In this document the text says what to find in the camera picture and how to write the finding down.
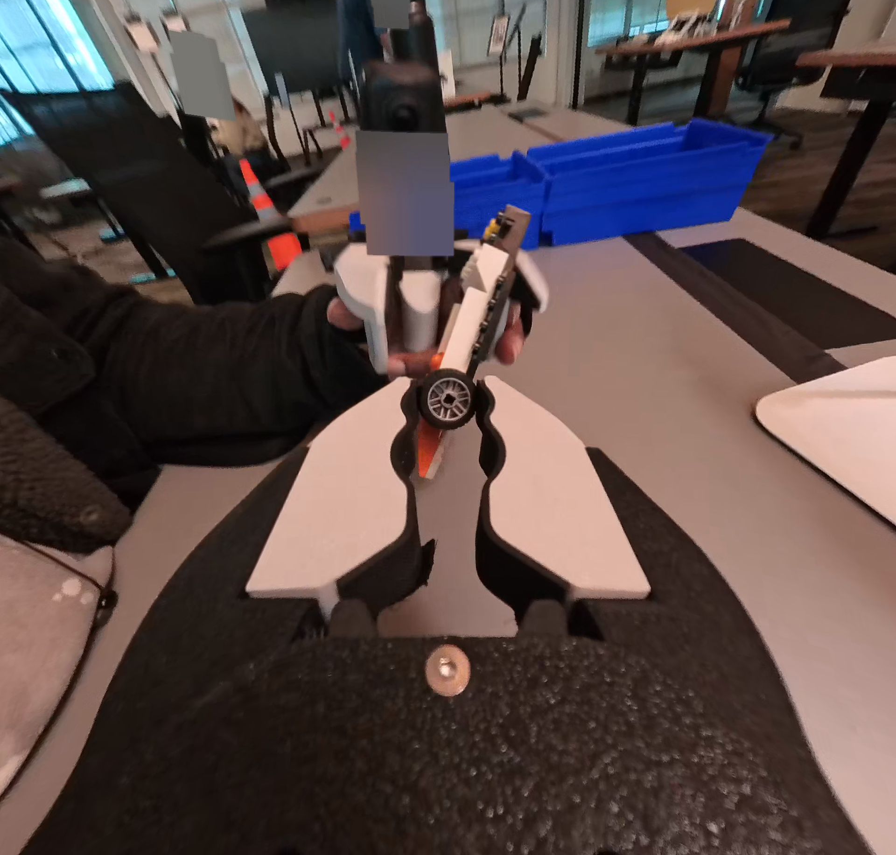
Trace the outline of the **black office chair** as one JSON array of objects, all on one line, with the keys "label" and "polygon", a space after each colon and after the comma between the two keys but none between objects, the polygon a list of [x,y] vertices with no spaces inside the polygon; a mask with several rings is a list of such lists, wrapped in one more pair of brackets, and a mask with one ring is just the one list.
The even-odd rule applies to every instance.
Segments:
[{"label": "black office chair", "polygon": [[833,47],[849,12],[849,3],[850,0],[770,0],[765,20],[789,20],[790,24],[785,30],[759,37],[738,70],[736,88],[760,100],[756,118],[746,125],[749,129],[787,139],[792,150],[801,148],[801,133],[769,119],[770,104],[789,88],[806,87],[821,79],[820,69],[801,68],[798,59],[803,53]]},{"label": "black office chair", "polygon": [[157,254],[193,302],[258,302],[273,289],[269,235],[158,116],[132,84],[99,91],[2,97],[84,179],[136,246]]}]

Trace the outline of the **black lego wheel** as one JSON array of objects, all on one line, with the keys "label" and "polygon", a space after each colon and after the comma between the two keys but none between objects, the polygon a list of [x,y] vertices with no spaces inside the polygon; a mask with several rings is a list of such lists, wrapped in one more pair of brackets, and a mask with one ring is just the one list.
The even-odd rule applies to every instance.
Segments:
[{"label": "black lego wheel", "polygon": [[419,385],[421,419],[439,431],[455,431],[476,412],[476,383],[468,374],[452,368],[430,372]]}]

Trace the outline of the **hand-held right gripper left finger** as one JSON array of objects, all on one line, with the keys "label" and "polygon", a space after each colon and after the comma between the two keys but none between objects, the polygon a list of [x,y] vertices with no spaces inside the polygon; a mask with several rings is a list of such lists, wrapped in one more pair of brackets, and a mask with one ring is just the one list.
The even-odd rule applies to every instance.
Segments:
[{"label": "hand-held right gripper left finger", "polygon": [[411,474],[419,415],[410,379],[342,413],[302,452],[283,507],[247,581],[253,599],[359,600],[382,612],[424,584]]}]

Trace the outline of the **wooden desk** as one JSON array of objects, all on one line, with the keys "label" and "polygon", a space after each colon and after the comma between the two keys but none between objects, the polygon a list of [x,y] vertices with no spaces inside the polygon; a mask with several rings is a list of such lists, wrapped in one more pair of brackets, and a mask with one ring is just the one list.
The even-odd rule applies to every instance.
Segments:
[{"label": "wooden desk", "polygon": [[845,50],[806,52],[797,66],[829,70],[824,98],[866,103],[805,229],[806,236],[822,241],[833,235],[837,215],[894,107],[895,47],[878,40]]},{"label": "wooden desk", "polygon": [[606,70],[629,69],[633,73],[624,116],[625,124],[630,127],[637,126],[639,123],[647,72],[649,70],[665,70],[674,66],[671,61],[663,60],[663,55],[705,54],[707,60],[700,80],[699,93],[693,106],[692,117],[718,120],[722,118],[729,99],[729,95],[725,95],[719,103],[715,97],[724,55],[730,52],[734,53],[735,64],[732,72],[735,73],[740,66],[746,47],[751,42],[768,35],[784,32],[790,27],[790,24],[790,19],[751,22],[712,34],[680,37],[670,43],[660,43],[659,38],[651,42],[629,39],[622,43],[599,46],[596,48],[595,54],[605,58]]}]

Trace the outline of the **person's pale printed shirt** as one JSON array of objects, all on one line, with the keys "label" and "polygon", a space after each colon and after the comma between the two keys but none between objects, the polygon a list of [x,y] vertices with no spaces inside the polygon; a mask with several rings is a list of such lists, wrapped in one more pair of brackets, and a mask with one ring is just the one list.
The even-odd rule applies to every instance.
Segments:
[{"label": "person's pale printed shirt", "polygon": [[63,702],[89,647],[115,549],[76,554],[1,537],[1,794]]}]

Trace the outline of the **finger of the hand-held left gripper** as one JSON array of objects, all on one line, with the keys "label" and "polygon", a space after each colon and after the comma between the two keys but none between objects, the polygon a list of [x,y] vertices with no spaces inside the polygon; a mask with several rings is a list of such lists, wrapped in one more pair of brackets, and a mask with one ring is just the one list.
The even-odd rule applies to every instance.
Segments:
[{"label": "finger of the hand-held left gripper", "polygon": [[527,251],[513,255],[499,251],[504,267],[497,283],[497,311],[508,301],[516,301],[533,313],[543,313],[549,303],[549,287],[537,262]]},{"label": "finger of the hand-held left gripper", "polygon": [[374,254],[366,244],[349,244],[333,265],[338,295],[362,322],[369,359],[381,376],[409,376],[400,291],[405,269],[404,256]]}]

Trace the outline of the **person's left hand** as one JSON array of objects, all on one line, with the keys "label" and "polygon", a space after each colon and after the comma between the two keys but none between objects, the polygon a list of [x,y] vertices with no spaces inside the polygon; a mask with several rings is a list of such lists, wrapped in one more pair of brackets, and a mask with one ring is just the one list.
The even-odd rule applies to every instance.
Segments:
[{"label": "person's left hand", "polygon": [[[334,297],[328,304],[326,318],[335,329],[345,333],[349,339],[361,346],[364,333],[364,322],[351,313],[345,303]],[[503,365],[513,364],[520,356],[527,338],[523,311],[518,301],[510,301],[504,333],[497,340],[495,357]],[[393,353],[388,359],[385,375],[388,379],[419,379],[430,372],[431,360],[435,351],[432,349],[419,353]]]}]

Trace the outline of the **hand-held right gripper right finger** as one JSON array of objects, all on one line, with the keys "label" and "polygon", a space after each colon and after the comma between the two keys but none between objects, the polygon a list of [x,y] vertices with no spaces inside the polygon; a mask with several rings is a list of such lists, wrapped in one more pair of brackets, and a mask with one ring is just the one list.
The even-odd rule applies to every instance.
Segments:
[{"label": "hand-held right gripper right finger", "polygon": [[478,388],[481,583],[513,612],[647,599],[651,585],[584,443],[499,377]]}]

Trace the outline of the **orange lego race car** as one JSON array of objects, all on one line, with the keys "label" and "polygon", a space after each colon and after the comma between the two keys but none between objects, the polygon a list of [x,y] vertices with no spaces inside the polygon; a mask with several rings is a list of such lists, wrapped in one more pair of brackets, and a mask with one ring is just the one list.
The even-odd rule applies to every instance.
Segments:
[{"label": "orange lego race car", "polygon": [[[522,241],[531,219],[530,213],[509,204],[487,225],[459,273],[462,298],[452,309],[430,372],[452,368],[475,381],[477,369],[489,359],[504,333],[510,303],[497,311],[497,283],[504,267],[497,253],[524,251]],[[432,428],[420,417],[417,466],[421,478],[431,480],[436,475],[449,432]]]}]

